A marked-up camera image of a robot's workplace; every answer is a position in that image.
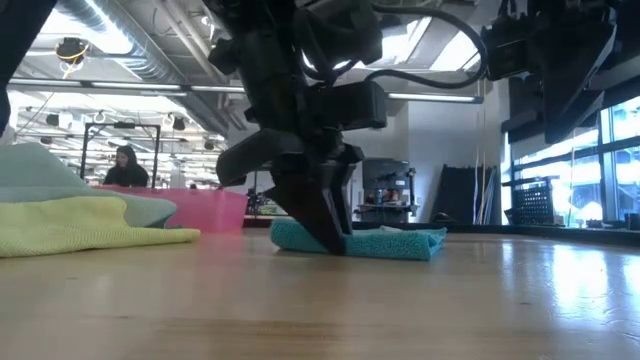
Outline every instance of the blue microfiber cloth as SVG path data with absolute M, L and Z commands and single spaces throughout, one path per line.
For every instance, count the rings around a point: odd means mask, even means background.
M 391 228 L 354 230 L 345 239 L 347 256 L 429 261 L 444 242 L 447 229 L 402 231 Z M 286 250 L 328 253 L 296 221 L 276 219 L 271 224 L 271 241 Z

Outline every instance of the wooden table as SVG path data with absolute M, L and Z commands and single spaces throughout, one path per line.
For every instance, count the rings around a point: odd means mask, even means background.
M 0 260 L 0 359 L 640 359 L 640 256 L 450 235 L 431 263 L 193 245 Z

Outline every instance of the pink bin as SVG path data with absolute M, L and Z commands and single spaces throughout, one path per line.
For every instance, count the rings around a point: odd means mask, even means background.
M 220 233 L 242 229 L 247 197 L 226 190 L 146 189 L 101 186 L 99 189 L 148 198 L 165 199 L 178 206 L 169 226 Z

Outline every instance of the black basket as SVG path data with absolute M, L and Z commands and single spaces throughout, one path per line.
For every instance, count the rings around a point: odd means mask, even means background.
M 511 203 L 513 207 L 505 211 L 512 225 L 554 225 L 554 211 L 551 180 L 554 177 L 520 179 L 503 184 L 514 187 Z M 531 184 L 527 189 L 522 185 Z

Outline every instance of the yellow towel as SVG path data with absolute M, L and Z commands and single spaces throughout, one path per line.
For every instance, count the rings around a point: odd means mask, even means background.
M 195 241 L 198 230 L 133 228 L 116 197 L 0 203 L 0 257 Z

